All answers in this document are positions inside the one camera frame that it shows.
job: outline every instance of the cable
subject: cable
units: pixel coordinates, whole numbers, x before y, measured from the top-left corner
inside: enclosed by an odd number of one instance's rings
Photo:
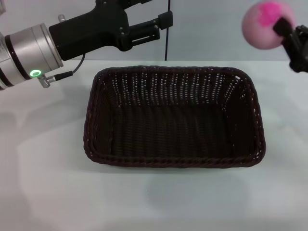
[[[82,65],[83,61],[85,60],[86,54],[82,55],[81,61],[78,64],[78,66],[75,68],[75,70],[73,71],[73,74],[80,68],[80,66]]]
[[[171,0],[168,0],[168,11],[170,11]],[[165,48],[165,61],[167,61],[168,56],[168,40],[169,40],[169,27],[167,28],[167,35],[166,35],[166,48]]]
[[[72,76],[80,68],[80,66],[82,65],[83,61],[85,60],[85,57],[86,57],[86,54],[83,54],[82,58],[80,60],[80,63],[74,69],[74,71],[68,71],[68,72],[64,72],[64,73],[61,73],[61,74],[54,75],[55,81],[59,81],[61,79],[64,79],[64,78]]]

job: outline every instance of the pink foam ball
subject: pink foam ball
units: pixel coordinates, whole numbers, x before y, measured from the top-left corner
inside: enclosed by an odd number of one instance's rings
[[[295,28],[294,13],[288,4],[272,0],[257,3],[244,16],[242,30],[245,39],[261,50],[279,47],[282,38],[275,33],[273,27],[282,17]]]

